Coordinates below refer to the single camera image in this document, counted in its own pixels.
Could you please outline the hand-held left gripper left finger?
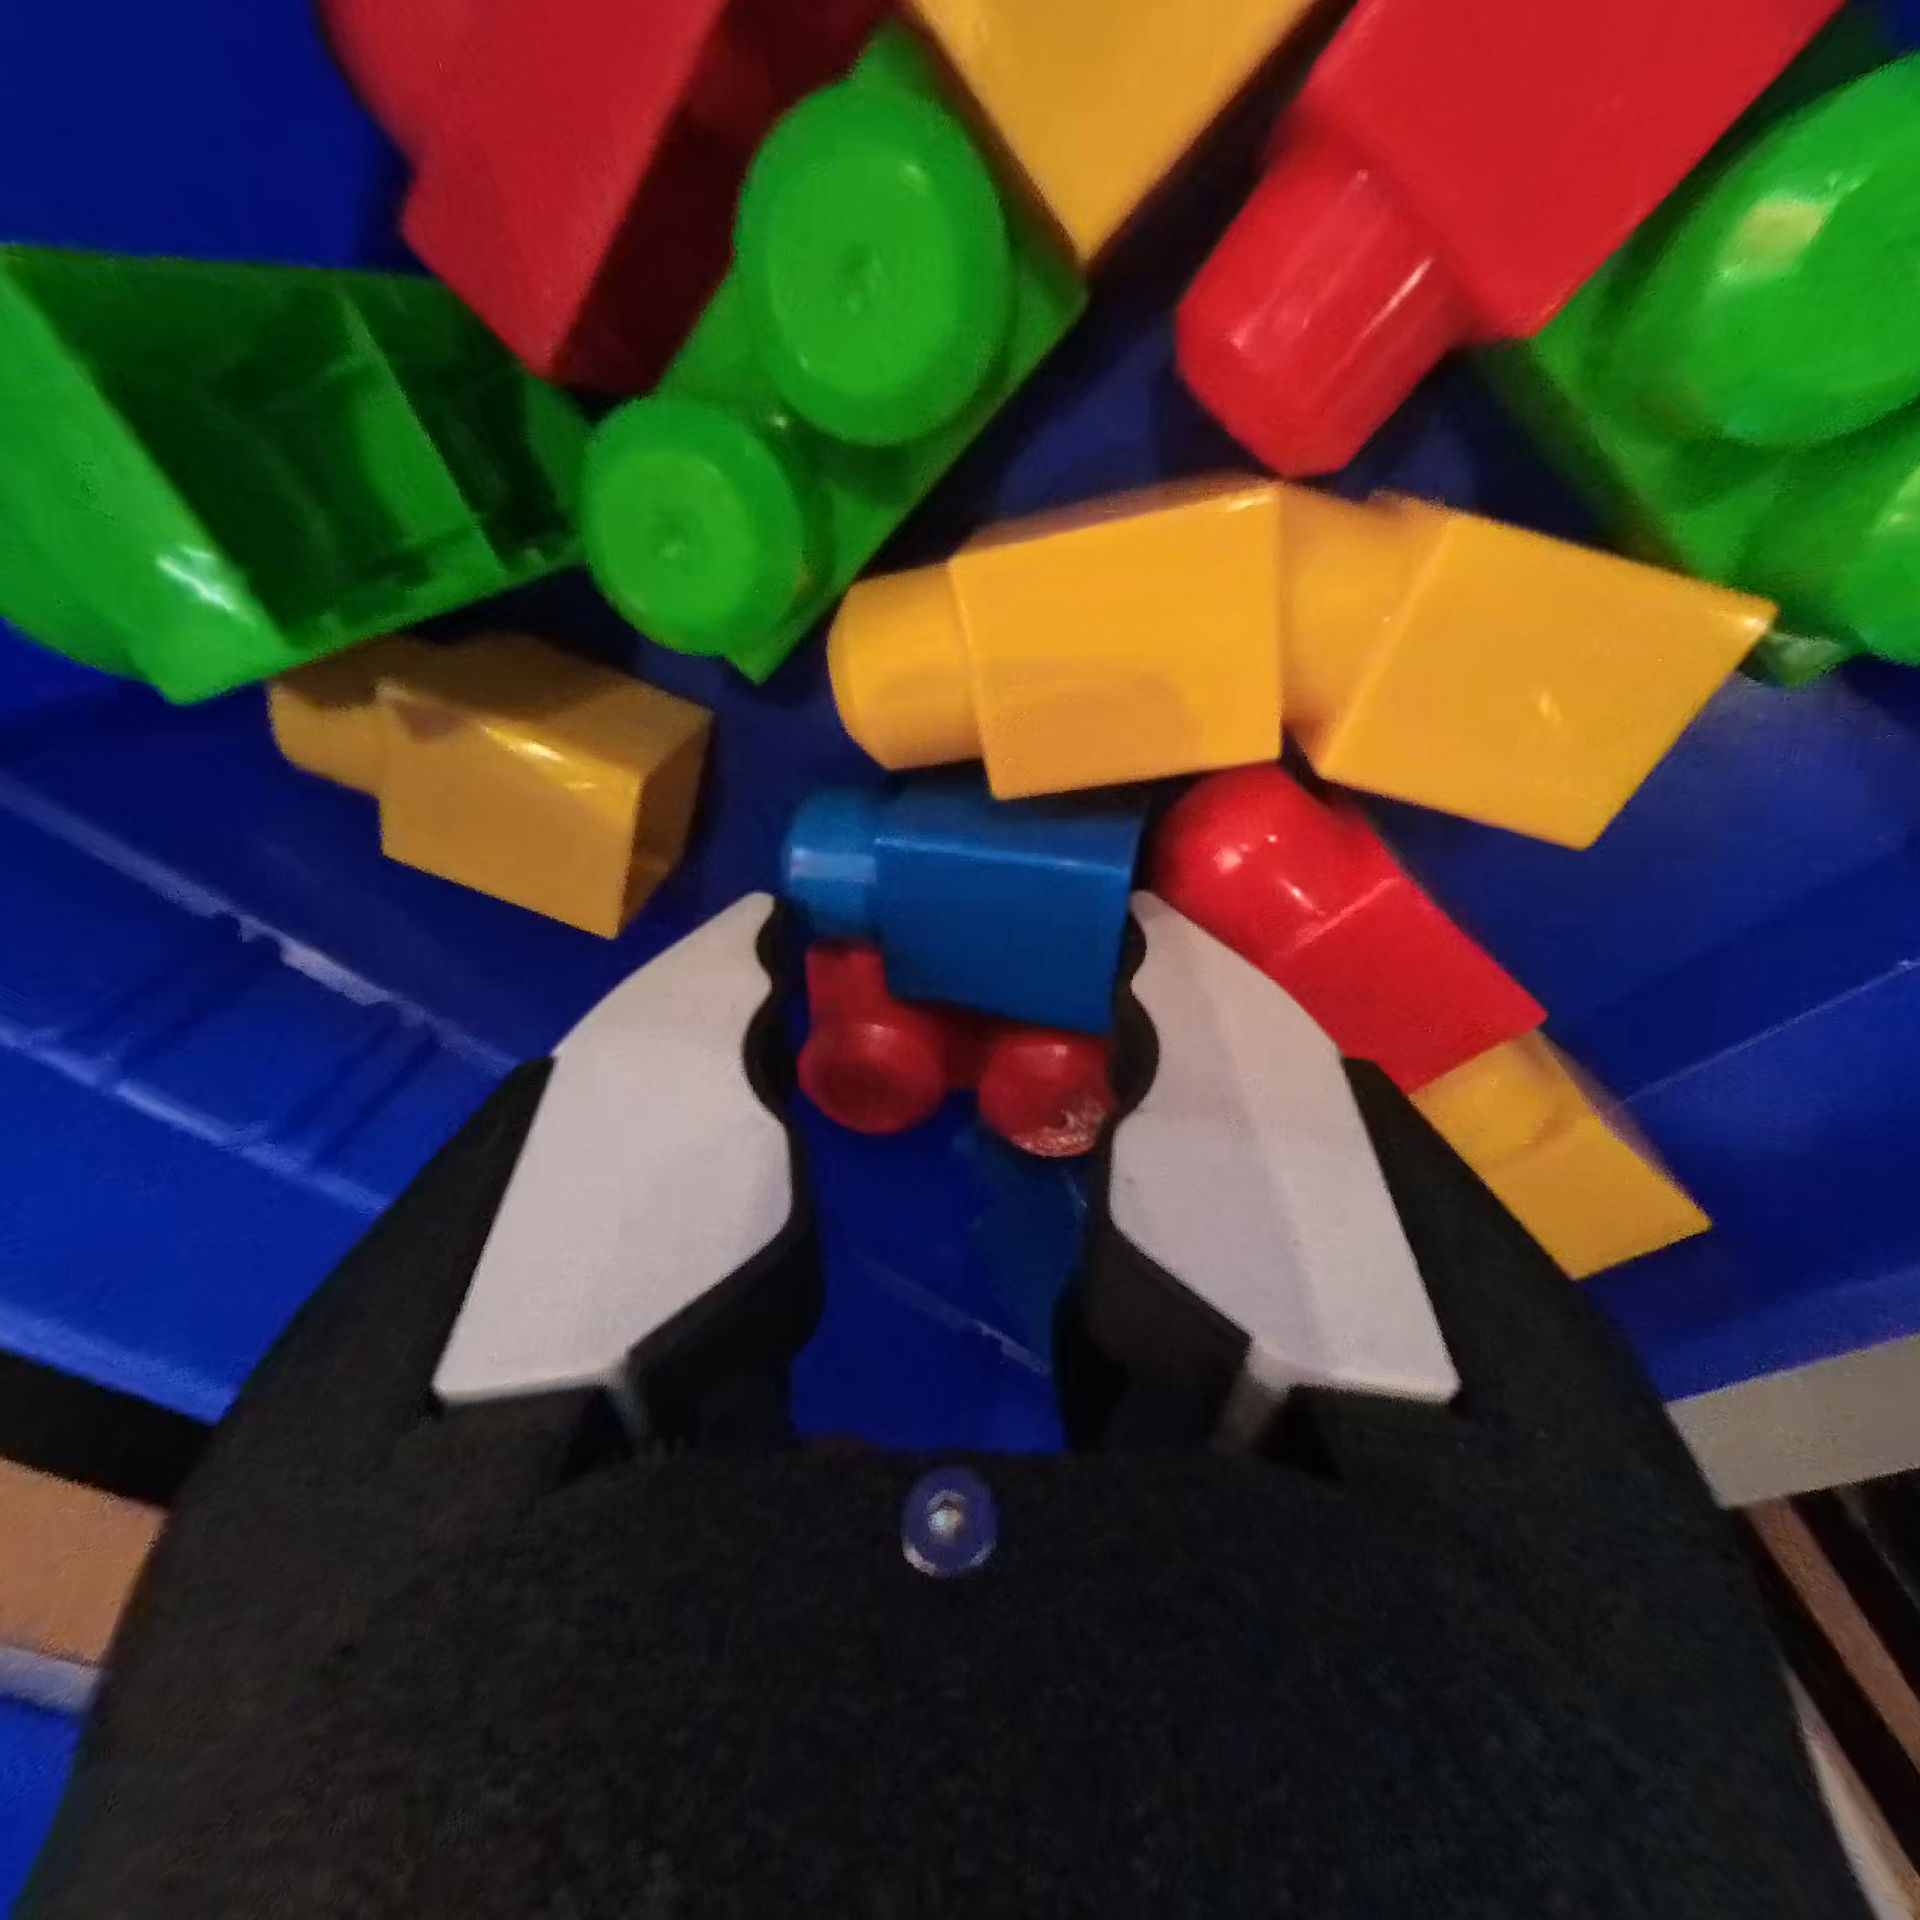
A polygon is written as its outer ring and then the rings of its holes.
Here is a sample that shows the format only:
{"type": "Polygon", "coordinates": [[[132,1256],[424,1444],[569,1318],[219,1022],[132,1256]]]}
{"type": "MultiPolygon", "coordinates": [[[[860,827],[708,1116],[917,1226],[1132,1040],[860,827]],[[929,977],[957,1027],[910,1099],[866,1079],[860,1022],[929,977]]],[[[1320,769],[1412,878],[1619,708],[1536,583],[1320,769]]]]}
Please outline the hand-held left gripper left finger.
{"type": "Polygon", "coordinates": [[[623,1430],[691,1431],[783,1390],[827,1279],[776,989],[779,902],[744,895],[558,1040],[438,1405],[606,1390],[623,1430]]]}

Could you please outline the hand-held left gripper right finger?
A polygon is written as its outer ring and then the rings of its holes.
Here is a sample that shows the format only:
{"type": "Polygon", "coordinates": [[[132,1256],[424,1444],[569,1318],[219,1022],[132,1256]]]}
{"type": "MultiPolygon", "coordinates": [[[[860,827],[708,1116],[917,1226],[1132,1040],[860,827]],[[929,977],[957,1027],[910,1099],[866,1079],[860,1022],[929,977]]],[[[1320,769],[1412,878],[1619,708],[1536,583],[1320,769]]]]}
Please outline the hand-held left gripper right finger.
{"type": "Polygon", "coordinates": [[[1455,1402],[1350,1061],[1143,888],[1116,1092],[1068,1282],[1068,1444],[1265,1444],[1298,1390],[1455,1402]]]}

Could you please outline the blue single-stud toy block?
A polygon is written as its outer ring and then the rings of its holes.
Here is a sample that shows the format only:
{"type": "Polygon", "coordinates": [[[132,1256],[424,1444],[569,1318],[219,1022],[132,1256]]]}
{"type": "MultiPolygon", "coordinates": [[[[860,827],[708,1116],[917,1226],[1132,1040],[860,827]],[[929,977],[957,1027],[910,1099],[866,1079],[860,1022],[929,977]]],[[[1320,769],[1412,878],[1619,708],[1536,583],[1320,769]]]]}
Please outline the blue single-stud toy block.
{"type": "Polygon", "coordinates": [[[860,941],[892,996],[1107,1037],[1143,792],[995,800],[986,774],[814,792],[779,895],[820,941],[860,941]]]}

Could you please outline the blue plastic storage bin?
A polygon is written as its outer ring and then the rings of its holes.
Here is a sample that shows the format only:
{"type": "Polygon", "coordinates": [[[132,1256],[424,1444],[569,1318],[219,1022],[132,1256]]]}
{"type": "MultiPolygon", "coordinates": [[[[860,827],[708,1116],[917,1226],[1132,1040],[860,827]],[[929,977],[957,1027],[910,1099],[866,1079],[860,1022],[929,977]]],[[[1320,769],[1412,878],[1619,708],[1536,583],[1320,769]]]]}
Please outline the blue plastic storage bin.
{"type": "MultiPolygon", "coordinates": [[[[3,4],[3,241],[396,270],[402,159],[314,4],[3,4]]],[[[212,1423],[377,1204],[637,962],[866,779],[821,663],[523,626],[712,708],[701,837],[597,941],[381,863],[264,702],[173,708],[3,632],[3,1350],[212,1423]]],[[[1914,1332],[1914,674],[1733,679],[1594,850],[1379,833],[1547,996],[1715,1234],[1594,1291],[1656,1386],[1914,1332]]]]}

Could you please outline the pile of mixed toy blocks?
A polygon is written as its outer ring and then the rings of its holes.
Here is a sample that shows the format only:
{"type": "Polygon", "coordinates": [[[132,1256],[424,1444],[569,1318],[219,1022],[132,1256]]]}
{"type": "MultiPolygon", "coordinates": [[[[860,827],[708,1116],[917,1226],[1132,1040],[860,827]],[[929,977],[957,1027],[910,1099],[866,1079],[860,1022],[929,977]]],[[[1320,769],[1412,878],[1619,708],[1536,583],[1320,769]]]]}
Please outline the pile of mixed toy blocks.
{"type": "Polygon", "coordinates": [[[1107,244],[1320,4],[319,4],[422,275],[3,241],[3,626],[295,702],[389,850],[588,930],[682,863],[708,714],[422,642],[589,568],[1003,807],[1203,774],[1153,888],[1304,996],[1591,1279],[1713,1229],[1541,1006],[1320,779],[1586,850],[1787,612],[1774,528],[1914,405],[1914,55],[1842,4],[1352,4],[1178,305],[1265,463],[876,572],[1083,320],[1107,244]]]}

